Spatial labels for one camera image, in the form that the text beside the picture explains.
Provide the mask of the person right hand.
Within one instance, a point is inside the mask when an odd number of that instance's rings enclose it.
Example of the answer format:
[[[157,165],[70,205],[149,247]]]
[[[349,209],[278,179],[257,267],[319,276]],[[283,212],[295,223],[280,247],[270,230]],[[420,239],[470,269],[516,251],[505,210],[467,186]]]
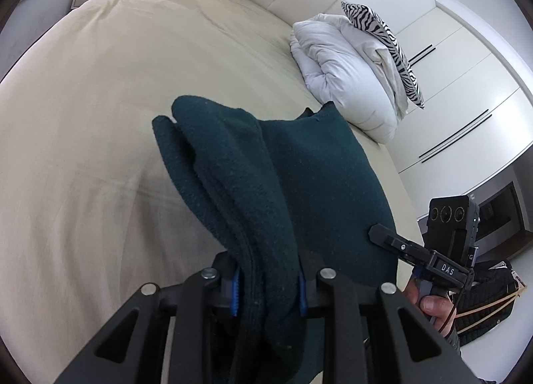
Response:
[[[452,332],[456,309],[448,297],[421,297],[414,279],[407,283],[404,294],[421,313],[434,318],[433,327],[438,330],[441,336],[447,337]]]

